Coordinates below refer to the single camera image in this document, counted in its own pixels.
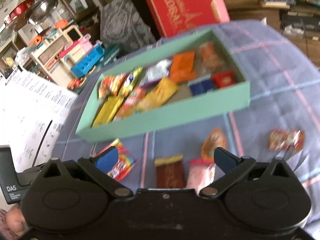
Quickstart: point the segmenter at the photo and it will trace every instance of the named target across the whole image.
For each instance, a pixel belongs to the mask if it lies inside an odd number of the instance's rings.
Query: green box
[[[166,104],[157,109],[135,114],[92,128],[102,100],[98,99],[98,87],[101,80],[107,75],[128,73],[139,66],[155,63],[173,54],[194,49],[206,41],[213,41],[219,45],[219,54],[229,65],[237,79],[237,84],[219,90],[214,90],[199,96],[186,98],[178,102]],[[88,100],[81,116],[76,134],[88,142],[105,141],[114,138],[123,138],[142,134],[148,131],[161,130],[177,125],[194,122],[200,119],[223,114],[225,112],[248,107],[250,104],[250,83],[244,79],[239,66],[228,53],[222,42],[213,31],[205,30],[174,41],[163,44],[132,57],[103,73]]]

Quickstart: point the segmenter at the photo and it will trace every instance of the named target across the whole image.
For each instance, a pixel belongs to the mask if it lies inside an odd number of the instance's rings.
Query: metal bowl
[[[57,7],[58,0],[42,0],[33,6],[33,12],[29,17],[29,23],[39,24],[43,22],[46,16],[49,16],[51,12]]]

